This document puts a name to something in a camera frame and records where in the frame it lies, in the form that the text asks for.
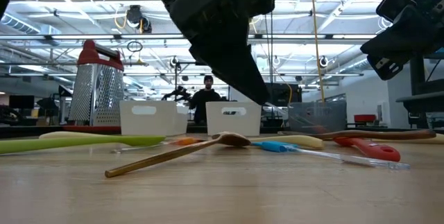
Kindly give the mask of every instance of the box grater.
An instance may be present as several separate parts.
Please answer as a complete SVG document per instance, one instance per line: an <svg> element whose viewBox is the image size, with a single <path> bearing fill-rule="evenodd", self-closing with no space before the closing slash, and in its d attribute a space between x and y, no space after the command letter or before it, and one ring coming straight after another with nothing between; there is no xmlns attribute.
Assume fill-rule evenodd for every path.
<svg viewBox="0 0 444 224"><path fill-rule="evenodd" d="M77 65L69 120L76 125L120 126L124 89L120 53L87 40Z"/></svg>

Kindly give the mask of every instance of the wooden table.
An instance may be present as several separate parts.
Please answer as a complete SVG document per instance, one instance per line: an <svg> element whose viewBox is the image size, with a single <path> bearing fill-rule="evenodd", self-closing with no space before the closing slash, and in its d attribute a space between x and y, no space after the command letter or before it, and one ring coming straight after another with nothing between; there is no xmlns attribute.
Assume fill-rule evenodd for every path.
<svg viewBox="0 0 444 224"><path fill-rule="evenodd" d="M0 157L0 223L442 223L444 146L393 144L410 171L256 148L213 146L107 179L169 147L116 145ZM358 154L327 143L326 151Z"/></svg>

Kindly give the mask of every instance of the green spatula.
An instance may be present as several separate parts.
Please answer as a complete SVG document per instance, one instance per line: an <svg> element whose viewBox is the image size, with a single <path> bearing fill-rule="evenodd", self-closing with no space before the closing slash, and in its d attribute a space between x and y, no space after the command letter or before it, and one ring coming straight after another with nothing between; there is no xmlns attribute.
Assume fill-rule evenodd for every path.
<svg viewBox="0 0 444 224"><path fill-rule="evenodd" d="M131 136L102 136L76 137L54 139L19 139L0 141L0 154L17 153L47 148L63 148L88 144L121 143L129 146L152 146L165 140L165 137L131 137Z"/></svg>

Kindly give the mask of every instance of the ceiling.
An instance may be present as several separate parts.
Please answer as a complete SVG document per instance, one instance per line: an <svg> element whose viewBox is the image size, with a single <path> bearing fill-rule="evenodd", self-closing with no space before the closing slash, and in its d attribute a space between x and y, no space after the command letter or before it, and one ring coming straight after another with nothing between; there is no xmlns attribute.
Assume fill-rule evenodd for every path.
<svg viewBox="0 0 444 224"><path fill-rule="evenodd" d="M381 0L316 0L316 29L318 34L334 35L374 35L383 31L389 23L375 14L375 9ZM170 20L160 0L11 0L6 13L25 22L35 29L43 29L43 26L52 26L57 31L53 33L63 35L98 35L98 34L139 34L139 29L125 24L125 11L131 5L140 5L142 12L153 27L153 33L172 34L180 33ZM314 34L314 19L312 16L313 3L311 0L276 0L273 20L271 15L261 15L252 19L250 34ZM7 25L2 18L0 32L3 34L24 35L23 29L18 31ZM140 52L131 52L127 49L130 40L98 40L97 42L122 53L126 65L127 74L146 73L149 76L128 76L133 88L134 84L142 87L154 88L159 93L166 90L171 91L174 83L174 70L170 66L171 59L177 58L181 62L193 62L194 59L188 52L187 40L140 40L143 49ZM0 55L0 60L9 62L26 62L30 64L41 64L50 62L52 67L30 67L12 66L7 72L10 73L35 73L53 71L59 74L73 74L76 72L76 62L80 52L82 41L60 40L59 45L51 46L30 40L8 40L3 41L2 49L6 53ZM358 66L365 56L359 52L362 41L335 41L321 42L318 45L318 54L325 56L330 64L327 73L335 73L344 70L348 73L359 73L368 66ZM314 40L307 41L276 41L267 45L266 42L252 42L253 57L261 72L269 71L268 54L273 50L274 68L279 73L314 73L316 70L316 45ZM14 48L15 55L9 55L8 51ZM197 67L189 65L182 74L205 74L210 73L208 67ZM155 74L167 74L167 77L155 76ZM74 76L58 76L61 83L72 84ZM202 77L190 76L187 82L179 80L179 83L196 85L196 89L202 84ZM294 83L295 78L284 77L287 82ZM315 85L314 78L306 77L303 82ZM217 80L221 89L226 89L222 81Z"/></svg>

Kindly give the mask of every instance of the metal grater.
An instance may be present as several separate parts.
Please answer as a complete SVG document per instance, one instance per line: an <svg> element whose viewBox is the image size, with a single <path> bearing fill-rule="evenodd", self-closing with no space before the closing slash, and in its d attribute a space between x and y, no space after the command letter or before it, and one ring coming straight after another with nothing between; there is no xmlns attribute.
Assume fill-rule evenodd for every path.
<svg viewBox="0 0 444 224"><path fill-rule="evenodd" d="M69 111L69 120L75 121L76 125L120 126L119 102L123 100L123 65L121 69L117 69L115 65L106 65L108 62L112 64L113 59L108 58L104 62L95 51L99 50L102 54L103 49L100 48L102 47L93 42L85 42L84 50L87 51L84 56L80 54L79 61L82 59L83 63L78 66Z"/></svg>

